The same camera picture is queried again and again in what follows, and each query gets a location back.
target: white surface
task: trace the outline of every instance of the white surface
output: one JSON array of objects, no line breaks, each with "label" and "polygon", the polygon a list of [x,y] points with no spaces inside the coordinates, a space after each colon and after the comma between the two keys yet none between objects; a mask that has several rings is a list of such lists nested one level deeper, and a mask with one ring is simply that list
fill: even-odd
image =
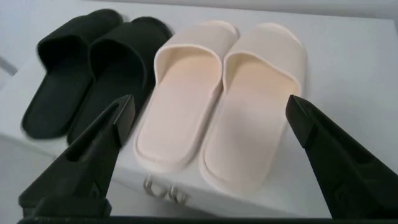
[{"label": "white surface", "polygon": [[[392,21],[108,2],[82,2],[78,6],[58,3],[51,11],[40,12],[40,18],[48,20],[48,25],[34,24],[32,29],[46,30],[48,34],[73,16],[104,7],[116,9],[130,19],[154,16],[176,32],[210,19],[228,21],[242,34],[261,22],[282,24],[307,50],[304,96],[393,171],[398,171],[398,105],[394,103],[398,95],[398,38]],[[43,75],[37,57],[32,57],[0,93],[0,133],[30,141],[43,151],[59,155],[67,146],[65,138],[34,141],[27,139],[20,127]],[[132,145],[129,141],[125,149],[131,149]],[[137,164],[131,150],[122,150],[115,178],[128,179],[133,172],[147,173]],[[200,176],[197,160],[184,171],[163,177],[216,194]],[[267,183],[259,195],[247,199],[295,216],[330,216],[307,156],[290,128],[282,137]]]},{"label": "white surface", "polygon": [[221,92],[224,55],[237,38],[231,24],[207,21],[178,32],[156,53],[156,87],[134,139],[143,166],[168,172],[192,160]]},{"label": "white surface", "polygon": [[394,19],[397,0],[101,0]]},{"label": "white surface", "polygon": [[[228,7],[329,16],[372,17],[398,22],[398,0],[119,0]],[[82,0],[0,0],[0,57],[20,69],[36,43],[59,19],[85,5]]]},{"label": "white surface", "polygon": [[11,79],[10,74],[0,68],[0,91],[7,84],[7,82]]},{"label": "white surface", "polygon": [[261,189],[286,127],[287,100],[302,95],[306,72],[304,47],[278,24],[258,24],[231,47],[199,158],[209,183],[227,194]]},{"label": "white surface", "polygon": [[[0,134],[0,221],[17,223],[22,219],[19,195],[51,164],[55,156],[37,153],[32,144]],[[112,180],[106,197],[111,215],[156,217],[208,217],[203,212],[156,200],[123,183]]]}]

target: slipper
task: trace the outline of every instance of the slipper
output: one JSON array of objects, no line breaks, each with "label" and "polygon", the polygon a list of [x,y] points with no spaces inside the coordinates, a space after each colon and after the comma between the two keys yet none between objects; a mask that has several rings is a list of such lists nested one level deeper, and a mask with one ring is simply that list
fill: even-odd
[{"label": "slipper", "polygon": [[68,132],[71,144],[115,99],[132,95],[138,114],[155,85],[156,51],[171,37],[157,19],[140,17],[99,38],[90,49],[96,80]]},{"label": "slipper", "polygon": [[38,43],[47,74],[22,119],[27,135],[55,138],[68,131],[93,81],[88,47],[122,22],[116,11],[102,9],[70,20]]},{"label": "slipper", "polygon": [[156,172],[182,168],[194,155],[221,91],[222,59],[235,28],[208,21],[175,34],[156,54],[156,87],[137,130],[137,160]]},{"label": "slipper", "polygon": [[260,189],[286,125],[289,96],[302,94],[307,54],[285,27],[259,24],[224,59],[224,96],[200,154],[200,171],[218,190]]}]

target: white wall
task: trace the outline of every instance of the white wall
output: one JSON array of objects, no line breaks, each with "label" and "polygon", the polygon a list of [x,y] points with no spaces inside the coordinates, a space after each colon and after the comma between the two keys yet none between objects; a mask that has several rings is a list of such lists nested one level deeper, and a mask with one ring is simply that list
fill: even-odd
[{"label": "white wall", "polygon": [[[108,0],[228,7],[263,11],[282,11],[333,16],[394,19],[398,24],[398,0]],[[45,12],[58,20],[60,8],[73,9],[81,0],[0,0],[0,57],[20,69],[35,50],[36,43],[52,27],[37,28]]]},{"label": "white wall", "polygon": [[398,23],[398,0],[111,0],[186,6],[225,7],[328,16],[394,19]]}]

